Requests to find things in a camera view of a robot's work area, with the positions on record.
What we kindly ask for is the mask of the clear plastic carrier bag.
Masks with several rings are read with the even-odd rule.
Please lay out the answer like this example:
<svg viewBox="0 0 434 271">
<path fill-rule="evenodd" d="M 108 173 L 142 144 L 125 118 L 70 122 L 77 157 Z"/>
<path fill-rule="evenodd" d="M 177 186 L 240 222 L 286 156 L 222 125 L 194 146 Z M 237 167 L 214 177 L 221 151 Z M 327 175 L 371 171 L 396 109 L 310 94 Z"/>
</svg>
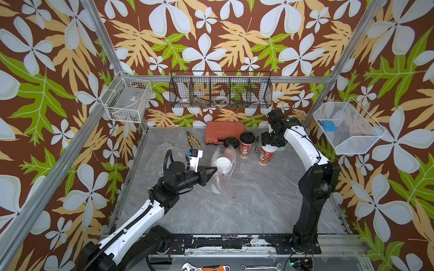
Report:
<svg viewBox="0 0 434 271">
<path fill-rule="evenodd" d="M 214 155 L 211 158 L 211 166 L 215 167 L 215 160 L 219 157 L 229 158 L 234 163 L 234 167 L 232 173 L 229 176 L 223 177 L 216 172 L 216 174 L 213 175 L 208 182 L 208 185 L 210 186 L 209 191 L 222 195 L 226 199 L 231 199 L 234 195 L 231 179 L 236 166 L 237 153 L 232 146 L 230 146 L 228 149 L 219 147 L 216 149 Z"/>
</svg>

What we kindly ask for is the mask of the white lid red cup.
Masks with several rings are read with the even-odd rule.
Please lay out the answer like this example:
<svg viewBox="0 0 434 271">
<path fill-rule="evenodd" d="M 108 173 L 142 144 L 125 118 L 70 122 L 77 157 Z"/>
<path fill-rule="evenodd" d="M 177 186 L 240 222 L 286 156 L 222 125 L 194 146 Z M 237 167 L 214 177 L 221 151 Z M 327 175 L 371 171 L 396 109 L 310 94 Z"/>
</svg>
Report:
<svg viewBox="0 0 434 271">
<path fill-rule="evenodd" d="M 271 145 L 261 146 L 261 152 L 259 155 L 259 163 L 263 166 L 268 165 L 277 149 L 278 149 L 278 147 L 271 146 Z"/>
<path fill-rule="evenodd" d="M 215 160 L 217 173 L 223 177 L 229 176 L 232 173 L 234 163 L 226 157 L 219 157 Z"/>
</svg>

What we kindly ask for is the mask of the white lid red cup front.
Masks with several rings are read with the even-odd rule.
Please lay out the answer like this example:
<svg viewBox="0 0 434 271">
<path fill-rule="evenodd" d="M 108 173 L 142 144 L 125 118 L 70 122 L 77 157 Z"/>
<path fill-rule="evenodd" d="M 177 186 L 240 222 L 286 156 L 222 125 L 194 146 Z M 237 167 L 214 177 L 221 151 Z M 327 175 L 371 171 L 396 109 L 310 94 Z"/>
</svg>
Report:
<svg viewBox="0 0 434 271">
<path fill-rule="evenodd" d="M 232 173 L 234 163 L 226 157 L 219 157 L 215 160 L 217 173 L 223 177 L 229 176 Z"/>
</svg>

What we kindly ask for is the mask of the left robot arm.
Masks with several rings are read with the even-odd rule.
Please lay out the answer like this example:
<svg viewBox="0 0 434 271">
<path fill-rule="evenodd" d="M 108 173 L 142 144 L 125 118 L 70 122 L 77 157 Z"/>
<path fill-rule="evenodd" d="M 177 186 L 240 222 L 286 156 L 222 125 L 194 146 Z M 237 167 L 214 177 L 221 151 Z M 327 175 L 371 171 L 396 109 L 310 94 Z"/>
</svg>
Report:
<svg viewBox="0 0 434 271">
<path fill-rule="evenodd" d="M 157 239 L 140 241 L 141 236 L 176 204 L 186 189 L 206 186 L 217 171 L 217 167 L 205 166 L 199 166 L 196 172 L 189 171 L 183 162 L 173 161 L 157 184 L 148 190 L 149 199 L 127 222 L 98 244 L 89 242 L 81 250 L 77 270 L 124 271 L 139 255 L 155 252 L 168 232 L 159 231 Z"/>
</svg>

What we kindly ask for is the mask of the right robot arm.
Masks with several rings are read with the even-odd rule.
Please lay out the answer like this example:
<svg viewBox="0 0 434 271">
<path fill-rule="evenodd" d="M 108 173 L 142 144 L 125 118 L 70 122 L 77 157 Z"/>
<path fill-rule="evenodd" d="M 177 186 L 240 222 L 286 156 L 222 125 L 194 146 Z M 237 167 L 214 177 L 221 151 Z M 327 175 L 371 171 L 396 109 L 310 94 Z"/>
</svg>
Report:
<svg viewBox="0 0 434 271">
<path fill-rule="evenodd" d="M 298 182 L 302 206 L 290 245 L 300 254 L 321 254 L 318 223 L 324 204 L 335 191 L 340 166 L 319 151 L 297 118 L 287 117 L 280 110 L 270 111 L 267 117 L 269 131 L 261 134 L 261 146 L 278 148 L 289 143 L 306 169 Z"/>
</svg>

